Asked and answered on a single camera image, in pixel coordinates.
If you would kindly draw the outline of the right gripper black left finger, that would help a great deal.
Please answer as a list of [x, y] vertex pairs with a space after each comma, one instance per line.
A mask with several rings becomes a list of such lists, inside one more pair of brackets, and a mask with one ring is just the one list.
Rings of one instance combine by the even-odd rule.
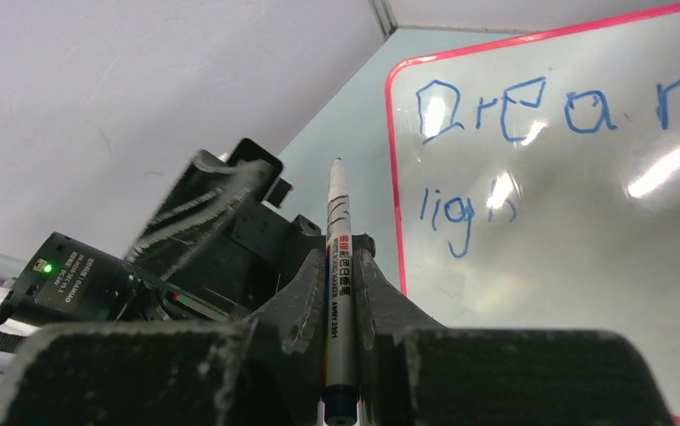
[[325, 253], [246, 319], [44, 327], [0, 382], [0, 425], [315, 425]]

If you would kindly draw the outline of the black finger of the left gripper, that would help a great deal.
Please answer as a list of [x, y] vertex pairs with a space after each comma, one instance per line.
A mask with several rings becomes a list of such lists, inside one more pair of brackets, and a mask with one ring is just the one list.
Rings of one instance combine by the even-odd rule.
[[184, 270], [243, 210], [256, 186], [244, 168], [197, 151], [131, 243], [124, 262], [159, 280]]

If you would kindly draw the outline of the white whiteboard marker pen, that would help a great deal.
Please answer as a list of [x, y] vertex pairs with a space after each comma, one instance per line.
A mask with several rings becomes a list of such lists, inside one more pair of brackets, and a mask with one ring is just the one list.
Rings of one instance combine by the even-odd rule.
[[354, 425], [358, 421], [359, 385], [352, 285], [350, 196], [343, 161], [329, 172], [326, 227], [326, 343], [323, 421]]

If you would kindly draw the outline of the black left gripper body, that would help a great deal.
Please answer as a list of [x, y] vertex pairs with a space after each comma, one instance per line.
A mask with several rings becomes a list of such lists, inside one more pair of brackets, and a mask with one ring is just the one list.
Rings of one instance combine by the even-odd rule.
[[298, 215], [288, 221], [248, 200], [167, 278], [172, 289], [141, 290], [133, 310], [143, 320], [239, 320], [283, 290], [323, 241], [321, 229], [309, 219]]

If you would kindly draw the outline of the pink-framed whiteboard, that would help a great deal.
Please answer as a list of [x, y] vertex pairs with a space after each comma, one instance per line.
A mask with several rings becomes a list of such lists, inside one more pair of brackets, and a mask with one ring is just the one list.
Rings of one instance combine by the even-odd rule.
[[624, 335], [680, 418], [680, 3], [406, 59], [385, 101], [402, 292]]

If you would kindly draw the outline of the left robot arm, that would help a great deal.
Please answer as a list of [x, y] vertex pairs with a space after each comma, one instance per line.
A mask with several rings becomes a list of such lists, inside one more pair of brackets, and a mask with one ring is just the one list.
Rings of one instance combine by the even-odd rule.
[[51, 234], [0, 273], [0, 376], [35, 328], [60, 322], [249, 316], [295, 277], [323, 231], [278, 211], [290, 191], [267, 154], [222, 161], [201, 150], [123, 256]]

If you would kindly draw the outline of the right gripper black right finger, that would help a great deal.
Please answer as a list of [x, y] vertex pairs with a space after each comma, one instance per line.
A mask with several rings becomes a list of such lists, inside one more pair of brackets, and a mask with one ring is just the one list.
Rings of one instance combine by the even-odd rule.
[[644, 357], [608, 330], [446, 327], [353, 257], [374, 425], [671, 425]]

